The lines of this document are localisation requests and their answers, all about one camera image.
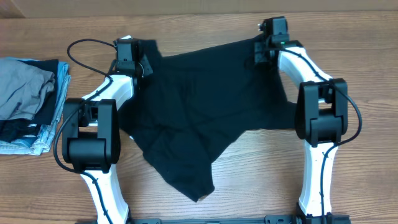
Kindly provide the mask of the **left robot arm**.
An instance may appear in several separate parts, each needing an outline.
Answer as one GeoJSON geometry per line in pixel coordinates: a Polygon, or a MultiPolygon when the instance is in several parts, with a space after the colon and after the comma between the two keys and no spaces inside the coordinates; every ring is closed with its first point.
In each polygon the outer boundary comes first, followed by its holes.
{"type": "Polygon", "coordinates": [[[116,58],[104,74],[104,82],[82,98],[69,98],[63,107],[63,123],[54,143],[62,143],[57,164],[81,175],[97,211],[95,223],[132,223],[123,198],[116,164],[121,153],[118,109],[139,90],[152,68],[141,43],[130,35],[110,45],[116,58]]]}

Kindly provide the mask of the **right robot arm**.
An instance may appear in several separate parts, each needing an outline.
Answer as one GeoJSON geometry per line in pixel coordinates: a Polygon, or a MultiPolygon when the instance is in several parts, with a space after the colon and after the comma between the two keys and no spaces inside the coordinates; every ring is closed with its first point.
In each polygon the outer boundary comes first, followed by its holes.
{"type": "Polygon", "coordinates": [[[330,186],[338,143],[348,129],[347,84],[323,72],[303,45],[291,40],[285,17],[259,24],[260,41],[254,44],[255,63],[285,72],[298,88],[294,129],[303,140],[303,187],[298,200],[300,223],[334,223],[330,186]]]}

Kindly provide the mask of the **black t-shirt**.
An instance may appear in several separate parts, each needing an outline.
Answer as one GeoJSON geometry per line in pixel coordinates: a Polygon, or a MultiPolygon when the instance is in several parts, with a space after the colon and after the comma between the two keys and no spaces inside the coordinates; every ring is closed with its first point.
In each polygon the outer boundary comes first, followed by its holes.
{"type": "Polygon", "coordinates": [[[142,40],[153,72],[119,109],[119,126],[166,183],[193,201],[214,191],[211,165],[243,132],[292,129],[296,105],[255,39],[164,57],[142,40]]]}

